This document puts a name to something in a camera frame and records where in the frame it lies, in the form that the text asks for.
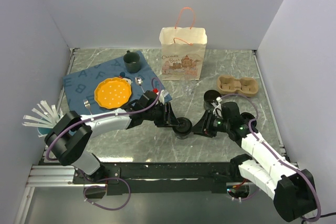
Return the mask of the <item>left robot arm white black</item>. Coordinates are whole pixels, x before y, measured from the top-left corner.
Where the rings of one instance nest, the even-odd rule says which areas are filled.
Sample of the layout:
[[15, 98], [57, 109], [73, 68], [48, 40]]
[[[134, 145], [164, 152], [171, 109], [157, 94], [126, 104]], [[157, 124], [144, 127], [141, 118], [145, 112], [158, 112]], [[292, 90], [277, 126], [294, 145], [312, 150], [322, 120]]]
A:
[[152, 121], [156, 127], [177, 128], [182, 123], [175, 117], [171, 104], [160, 94], [146, 91], [112, 112], [79, 115], [67, 112], [45, 137], [48, 152], [53, 153], [62, 166], [71, 165], [82, 172], [92, 183], [103, 179], [104, 166], [93, 154], [85, 150], [89, 140], [117, 130], [128, 130], [143, 121]]

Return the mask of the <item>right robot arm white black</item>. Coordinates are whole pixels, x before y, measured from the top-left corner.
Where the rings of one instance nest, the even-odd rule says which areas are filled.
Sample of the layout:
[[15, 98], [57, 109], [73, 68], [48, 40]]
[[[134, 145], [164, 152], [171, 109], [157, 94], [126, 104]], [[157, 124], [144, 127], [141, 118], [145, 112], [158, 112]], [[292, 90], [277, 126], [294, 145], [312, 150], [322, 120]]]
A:
[[283, 220], [291, 222], [320, 209], [312, 174], [299, 170], [276, 152], [256, 129], [255, 117], [241, 113], [237, 103], [226, 102], [213, 111], [206, 110], [192, 131], [206, 137], [227, 133], [246, 151], [231, 159], [230, 177], [254, 183], [273, 200]]

